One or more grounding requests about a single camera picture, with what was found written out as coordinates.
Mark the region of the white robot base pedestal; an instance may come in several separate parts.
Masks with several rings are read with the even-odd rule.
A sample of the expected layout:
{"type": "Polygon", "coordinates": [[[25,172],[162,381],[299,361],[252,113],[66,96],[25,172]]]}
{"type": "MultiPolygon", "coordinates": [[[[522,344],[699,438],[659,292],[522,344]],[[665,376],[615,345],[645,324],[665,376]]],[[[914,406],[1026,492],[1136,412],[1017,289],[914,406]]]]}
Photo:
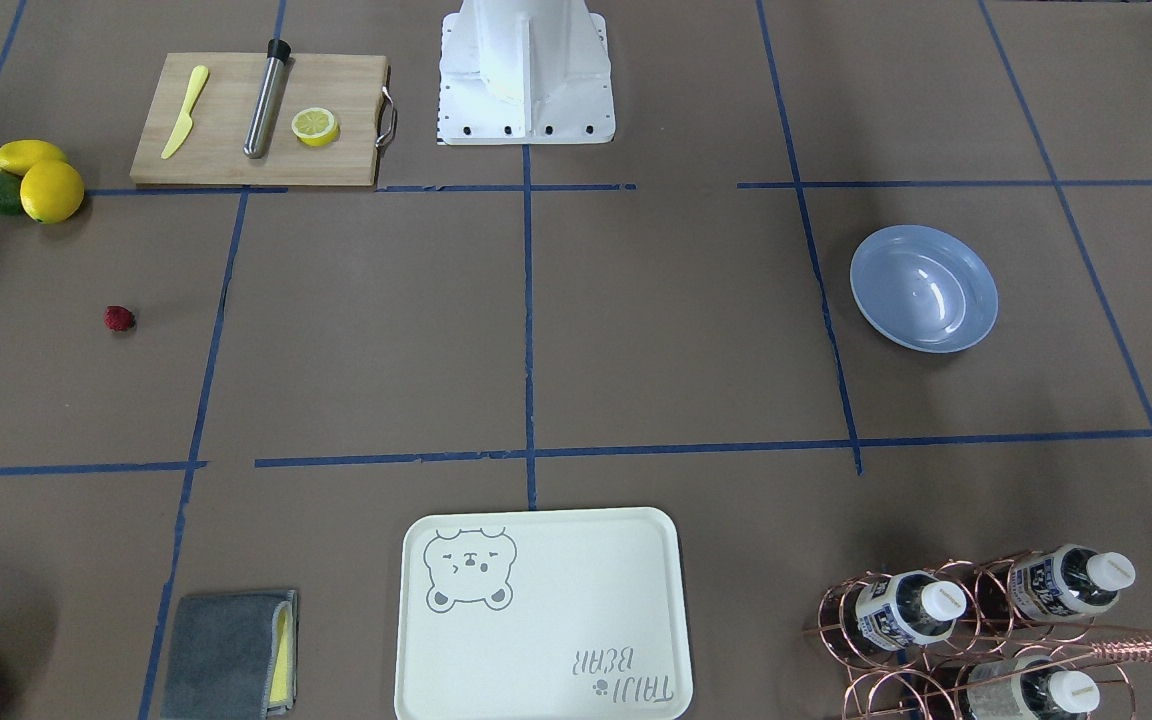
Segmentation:
{"type": "Polygon", "coordinates": [[[463,1],[444,15],[439,71],[439,145],[616,137],[608,28],[584,1],[463,1]]]}

